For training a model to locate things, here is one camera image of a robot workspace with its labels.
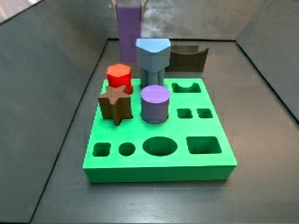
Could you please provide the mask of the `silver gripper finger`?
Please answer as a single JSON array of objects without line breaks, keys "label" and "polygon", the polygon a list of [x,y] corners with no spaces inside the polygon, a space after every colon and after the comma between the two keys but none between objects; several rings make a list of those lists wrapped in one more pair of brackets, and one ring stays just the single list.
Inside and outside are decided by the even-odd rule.
[{"label": "silver gripper finger", "polygon": [[148,2],[149,2],[149,0],[144,0],[144,1],[141,2],[141,7],[143,7],[143,8],[147,7]]},{"label": "silver gripper finger", "polygon": [[112,3],[113,8],[116,8],[117,7],[117,0],[109,0],[109,1]]}]

